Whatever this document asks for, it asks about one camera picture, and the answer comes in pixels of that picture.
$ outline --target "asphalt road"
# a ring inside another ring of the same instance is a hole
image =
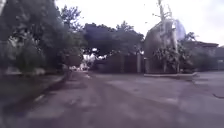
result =
[[[74,73],[60,90],[6,117],[9,128],[223,128],[221,74],[194,83]]]

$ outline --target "house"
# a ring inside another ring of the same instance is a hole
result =
[[[187,41],[181,43],[186,48],[190,49],[191,51],[197,51],[197,53],[207,53],[211,57],[216,56],[216,49],[219,44],[216,43],[205,43],[202,41]]]

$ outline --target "tree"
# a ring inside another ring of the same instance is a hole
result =
[[[140,52],[140,46],[143,43],[143,35],[137,33],[133,26],[123,21],[116,27],[117,50],[122,54],[136,54]]]
[[[186,41],[196,41],[196,35],[195,35],[195,33],[194,32],[189,32],[186,36],[185,36],[185,38],[183,39],[183,41],[182,42],[186,42]]]
[[[41,54],[44,54],[47,67],[61,68],[61,64],[66,61],[64,56],[68,54],[74,55],[74,53],[77,56],[81,56],[79,49],[80,40],[82,39],[80,38],[81,34],[74,33],[65,25],[67,22],[63,18],[66,18],[66,13],[67,11],[59,12],[54,4],[54,0],[8,0],[0,18],[0,33],[2,34],[0,35],[0,40],[8,42],[10,38],[14,38],[16,46],[22,44],[20,49],[13,48],[19,50],[17,53],[20,53],[15,55],[16,58],[23,58],[25,54],[30,54],[28,49],[33,49],[33,52],[35,52],[34,49],[38,49],[41,51]],[[72,14],[79,16],[80,11]],[[39,60],[39,57],[36,55],[31,58]],[[23,59],[16,59],[18,61],[15,63],[16,66],[25,62],[31,62],[29,57],[24,57]],[[35,67],[37,65],[35,63],[34,65],[27,64],[26,66]]]
[[[84,38],[87,41],[85,53],[94,53],[97,56],[109,55],[116,50],[116,30],[105,25],[86,24],[84,27]]]
[[[78,31],[82,28],[79,23],[80,14],[81,11],[79,11],[78,7],[68,8],[67,6],[64,6],[60,11],[60,17],[63,24],[72,31]]]
[[[134,28],[123,22],[117,25],[116,29],[105,25],[86,24],[84,37],[88,44],[85,51],[93,53],[92,49],[97,48],[94,53],[98,56],[110,55],[122,52],[123,54],[135,54],[139,51],[143,35],[134,31]]]

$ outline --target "foliage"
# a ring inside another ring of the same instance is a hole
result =
[[[124,21],[121,25],[117,25],[116,29],[117,50],[122,54],[135,54],[141,51],[143,35],[137,33],[133,26]]]
[[[111,54],[115,49],[115,29],[105,25],[86,24],[84,26],[84,38],[88,42],[85,53],[95,53],[98,56]]]
[[[196,35],[194,32],[189,32],[187,35],[185,35],[185,38],[181,42],[186,41],[196,41]]]
[[[154,60],[157,60],[157,62],[155,61],[156,65],[160,65],[160,68],[166,65],[170,73],[176,73],[177,66],[183,70],[193,69],[190,53],[180,44],[178,45],[178,52],[174,47],[166,45],[158,48],[154,52],[154,57]]]
[[[21,71],[32,71],[33,67],[43,67],[45,55],[38,47],[38,41],[35,41],[30,33],[26,33],[22,42],[15,49],[18,53],[15,56],[14,64]]]
[[[81,11],[78,10],[78,7],[64,8],[60,11],[60,17],[63,21],[65,27],[71,29],[72,31],[78,31],[82,28],[79,23]]]
[[[5,42],[0,48],[14,52],[1,51],[1,62],[30,70],[45,64],[61,68],[68,55],[80,61],[84,39],[77,31],[79,17],[77,7],[64,7],[60,12],[54,0],[8,0],[0,18],[0,40]]]
[[[95,53],[97,56],[110,55],[114,53],[134,54],[140,51],[139,46],[143,35],[134,31],[134,28],[125,21],[117,25],[116,29],[105,25],[86,24],[84,37],[88,44],[85,52]]]

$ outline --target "utility pole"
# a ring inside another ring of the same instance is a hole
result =
[[[167,32],[169,30],[166,30],[167,28],[165,26],[165,20],[167,19],[167,17],[170,17],[171,21],[173,22],[174,19],[173,19],[172,11],[171,11],[169,5],[168,5],[169,12],[164,13],[164,7],[162,5],[162,1],[163,0],[158,0],[159,9],[160,9],[160,18],[161,18],[161,23],[162,23],[162,28],[163,28],[162,31],[161,31],[161,33],[162,34],[167,34]],[[172,28],[172,30],[171,30],[172,37],[171,38],[172,38],[172,41],[173,41],[172,42],[172,45],[175,48],[176,55],[178,55],[179,53],[178,53],[178,42],[177,42],[177,38],[176,38],[176,28],[173,28],[173,24],[174,24],[174,22],[172,23],[172,27],[171,27]],[[164,36],[162,37],[162,41],[166,45],[166,38],[164,38]],[[179,72],[179,59],[177,61],[178,62],[177,62],[177,65],[176,65],[176,70],[177,70],[177,73],[178,73]]]

